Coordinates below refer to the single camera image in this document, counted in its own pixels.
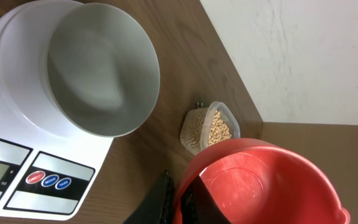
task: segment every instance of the red plastic cup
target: red plastic cup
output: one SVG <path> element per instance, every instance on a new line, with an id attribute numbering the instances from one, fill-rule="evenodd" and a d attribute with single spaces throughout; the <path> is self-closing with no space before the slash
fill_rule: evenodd
<path id="1" fill-rule="evenodd" d="M 332 183 L 309 160 L 261 140 L 232 139 L 189 163 L 175 192 L 175 224 L 182 224 L 180 199 L 197 175 L 231 223 L 350 223 Z"/>

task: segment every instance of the plastic container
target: plastic container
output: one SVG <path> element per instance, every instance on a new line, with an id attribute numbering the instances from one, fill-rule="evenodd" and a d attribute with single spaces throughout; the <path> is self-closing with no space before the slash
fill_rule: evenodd
<path id="1" fill-rule="evenodd" d="M 208 109 L 189 111 L 180 132 L 181 143 L 194 155 L 214 143 L 235 138 L 240 138 L 239 124 L 229 108 L 218 101 Z"/>
<path id="2" fill-rule="evenodd" d="M 261 140 L 232 139 L 189 163 L 175 192 L 175 224 L 182 223 L 181 196 L 197 175 L 231 223 L 350 223 L 333 185 L 310 161 Z"/>

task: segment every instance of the brown wooden surface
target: brown wooden surface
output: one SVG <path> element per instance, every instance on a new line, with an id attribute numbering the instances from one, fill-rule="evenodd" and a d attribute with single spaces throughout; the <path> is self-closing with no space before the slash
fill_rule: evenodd
<path id="1" fill-rule="evenodd" d="M 25 2 L 0 0 L 0 17 Z M 199 0 L 100 2 L 129 13 L 150 36 L 160 64 L 160 94 L 150 118 L 113 141 L 83 205 L 67 223 L 122 223 L 165 168 L 178 180 L 192 158 L 179 142 L 181 124 L 200 99 L 224 102 L 243 137 L 259 138 L 262 130 L 255 105 Z M 0 218 L 7 222 L 51 221 Z"/>

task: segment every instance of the brown cardboard surface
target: brown cardboard surface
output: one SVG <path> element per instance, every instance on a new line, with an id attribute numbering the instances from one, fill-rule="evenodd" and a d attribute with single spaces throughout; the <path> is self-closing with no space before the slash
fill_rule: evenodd
<path id="1" fill-rule="evenodd" d="M 358 223 L 358 126 L 264 123 L 261 139 L 315 163 Z"/>

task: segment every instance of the red button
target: red button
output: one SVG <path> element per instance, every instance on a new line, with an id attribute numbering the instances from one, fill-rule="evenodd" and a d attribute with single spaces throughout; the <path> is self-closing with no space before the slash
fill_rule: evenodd
<path id="1" fill-rule="evenodd" d="M 28 184 L 35 184 L 37 182 L 40 182 L 45 177 L 44 171 L 35 171 L 27 176 L 25 179 L 25 182 Z"/>

